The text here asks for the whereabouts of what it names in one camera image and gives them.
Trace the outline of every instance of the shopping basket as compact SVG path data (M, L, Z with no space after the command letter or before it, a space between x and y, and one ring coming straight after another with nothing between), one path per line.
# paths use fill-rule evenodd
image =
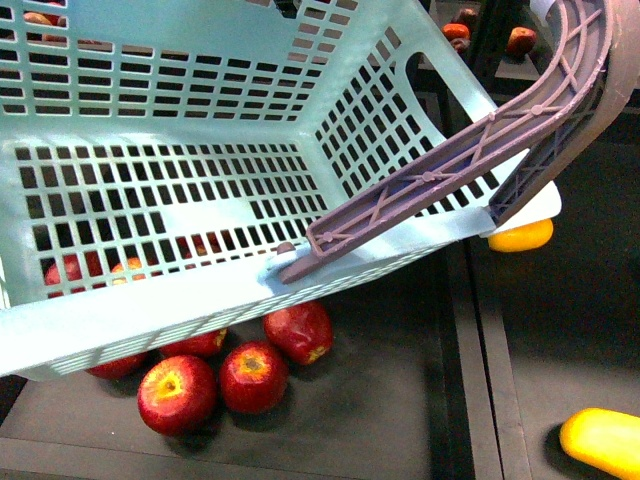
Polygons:
M511 109L415 0L285 3L0 0L0 375L57 378L554 216L550 180L638 76L635 0L534 5L560 53ZM415 54L471 130L429 119Z

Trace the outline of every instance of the basket grid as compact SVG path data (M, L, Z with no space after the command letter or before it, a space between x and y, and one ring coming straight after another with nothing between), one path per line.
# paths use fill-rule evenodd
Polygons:
M415 105L411 92L398 88L399 66L393 58L401 46L402 40L395 30L387 28L315 131L315 138L348 198L424 155L434 146L429 138L445 140L425 112L408 106ZM498 186L495 173L490 171L422 214L466 207Z
M357 6L339 1L304 8L282 64L74 39L67 27L27 24L17 8L3 6L2 107L8 115L295 122ZM34 39L42 34L54 41Z
M206 266L263 254L299 242L328 211L295 144L43 146L15 155L42 274L65 255L83 252L83 264L98 255L108 269L90 273L92 288L105 286L104 270L132 257L157 275L193 268L194 259ZM168 207L229 199L248 204L249 225L167 232Z
M275 296L269 300L250 305L248 308L247 306L234 308L214 317L204 320L198 319L165 329L161 332L156 332L154 335L145 335L136 339L128 339L104 349L92 350L91 352L75 355L68 359L59 359L52 362L51 365L43 368L50 372L55 372L55 375L66 375L80 369L85 369L90 365L105 363L139 351L157 348L182 338L192 337L224 328L233 323L253 319L258 315L262 315L275 309L295 305L300 301L320 298L325 295L344 290L345 288L355 287L357 285L376 280L388 273L402 268L424 255L437 250L438 248L440 248L440 246L431 246L427 249L421 249L412 254L402 256L401 258L388 263L384 267L369 268L357 275L334 280L320 288L310 287L299 290L294 294Z

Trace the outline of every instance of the yellow fruit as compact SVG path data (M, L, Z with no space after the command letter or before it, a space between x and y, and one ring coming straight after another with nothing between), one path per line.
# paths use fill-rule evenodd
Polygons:
M491 235L489 248L496 252L524 252L542 247L552 236L553 222L547 218Z
M560 444L571 457L623 480L640 479L640 418L587 408L560 429Z

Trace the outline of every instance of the apple in basket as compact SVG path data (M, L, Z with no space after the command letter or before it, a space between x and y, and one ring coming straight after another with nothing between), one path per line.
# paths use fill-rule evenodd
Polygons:
M53 5L54 7L64 7L64 5L58 2L47 2L47 5ZM47 17L47 20L51 22L51 25L57 25L58 20L60 19L60 15L55 15L53 13L43 13L42 15Z
M100 257L97 252L87 252L85 254L85 260L87 261L87 270L89 271L89 275L92 277L102 275L102 266L100 265ZM80 260L78 255L70 254L62 257L62 261L64 263L64 271L67 277L67 280L73 282L75 280L80 280L82 278L82 270L80 269ZM49 267L47 273L44 276L44 284L45 285L57 285L61 281L60 270L58 268L58 264L54 263ZM83 287L79 287L73 290L73 293L84 291ZM49 294L49 297L60 297L62 296L62 292L55 292Z
M206 234L206 237L213 253L219 253L222 251L220 248L220 242L218 241L218 237L215 233L209 232ZM198 255L204 255L207 253L207 249L204 246L202 236L194 235L191 240L193 241L193 245L195 246L196 253L198 253ZM185 237L179 237L176 242L178 244L178 247L180 247L180 250L186 252L186 254L189 255L187 258L191 258L191 252L189 251L189 244L187 243L187 239Z
M55 25L55 23L53 23L49 17L43 13L27 12L22 16L22 18L25 22L35 23L36 25L45 25L49 27Z
M138 257L128 258L127 259L127 269L128 270L139 270L142 268L142 262ZM122 273L125 271L125 267L122 263L119 263L111 270L111 273ZM139 273L133 276L133 281L144 280L146 278L144 273ZM124 277L116 278L113 280L114 285L122 285L123 283L127 283L127 279Z
M207 255L207 249L206 249L206 247L205 247L204 245L198 245L198 246L196 247L196 255L197 255L198 257L204 257L204 256L206 256L206 255ZM191 258L193 258L193 255L191 254L191 252L190 252L190 251L187 251L187 253L185 253L185 255L184 255L184 259L185 259L185 260L188 260L188 259L191 259ZM194 269L194 268L196 268L196 265L195 265L194 263L190 263L189 265L187 265L187 266L185 267L185 269L187 269L187 270L192 270L192 269Z

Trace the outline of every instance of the gray surface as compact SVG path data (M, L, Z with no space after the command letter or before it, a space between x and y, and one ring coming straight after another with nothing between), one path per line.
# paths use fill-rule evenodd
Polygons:
M84 372L29 382L0 428L0 468L87 478L118 471L121 479L165 478L158 464L167 478L198 478L185 472L202 468L234 479L444 478L448 443L438 437L448 432L447 411L437 403L442 352L428 271L418 262L327 299L334 350L294 370L281 407L258 418L219 408L210 428L184 439L142 423L140 375L118 384ZM407 273L425 279L410 284ZM228 348L263 337L255 321L231 331Z
M451 295L454 299L473 298L466 259L463 254L454 255L456 249L449 249L448 261L455 265L449 275ZM481 340L478 337L478 323L473 302L452 302L455 317L458 349L462 368L470 365L484 365ZM465 402L469 415L469 434L473 452L475 475L482 479L502 478L502 467L498 453L490 392L486 382L485 369L468 368L463 375Z
M2 480L87 480L78 477L68 477L60 475L47 475L45 473L19 472L16 470L0 469L0 479Z
M592 145L558 178L552 241L494 255L534 479L613 478L565 455L558 426L592 406L640 416L638 159L638 145Z
M500 311L490 251L485 240L468 242L475 287L480 338L483 343L493 420L498 432L500 459L506 480L531 480L532 472L522 426L522 414L509 357L509 345Z

